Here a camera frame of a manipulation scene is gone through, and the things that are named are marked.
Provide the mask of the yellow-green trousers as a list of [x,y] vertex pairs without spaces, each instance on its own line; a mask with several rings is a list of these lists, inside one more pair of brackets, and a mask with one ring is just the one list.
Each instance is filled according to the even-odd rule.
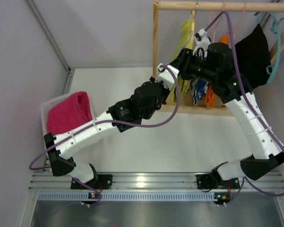
[[[173,59],[176,59],[176,57],[180,54],[180,51],[183,48],[188,48],[190,50],[194,48],[194,33],[195,33],[195,20],[194,19],[186,20],[181,28],[179,40],[177,43]],[[182,96],[188,92],[190,88],[190,83],[191,80],[178,79],[180,94]]]

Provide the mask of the pink trousers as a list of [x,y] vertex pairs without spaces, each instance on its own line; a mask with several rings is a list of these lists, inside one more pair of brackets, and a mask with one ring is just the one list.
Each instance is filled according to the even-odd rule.
[[91,121],[89,96],[85,91],[71,94],[49,109],[46,129],[54,135],[66,133]]

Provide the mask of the light blue wire hanger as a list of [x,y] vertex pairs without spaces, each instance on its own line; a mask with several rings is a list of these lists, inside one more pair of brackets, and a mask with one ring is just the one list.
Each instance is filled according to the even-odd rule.
[[180,33],[180,37],[177,43],[177,50],[176,53],[179,54],[182,49],[188,48],[191,49],[193,45],[193,37],[194,37],[194,31],[182,31]]

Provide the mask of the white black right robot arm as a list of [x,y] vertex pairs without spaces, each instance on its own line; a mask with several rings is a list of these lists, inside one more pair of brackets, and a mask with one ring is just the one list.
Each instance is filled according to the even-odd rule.
[[250,145],[250,156],[220,164],[212,170],[218,181],[238,177],[255,181],[284,163],[284,145],[262,115],[250,83],[240,74],[235,47],[210,44],[206,59],[184,48],[170,65],[178,69],[183,79],[198,78],[209,82],[236,118]]

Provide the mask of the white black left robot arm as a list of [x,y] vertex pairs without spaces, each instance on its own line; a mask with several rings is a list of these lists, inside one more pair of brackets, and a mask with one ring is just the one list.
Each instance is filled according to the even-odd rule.
[[86,92],[77,92],[53,107],[48,113],[44,136],[53,176],[70,175],[92,186],[98,180],[92,164],[73,157],[83,148],[104,137],[141,126],[166,104],[178,70],[163,70],[134,90],[130,98],[119,101],[98,117],[92,117]]

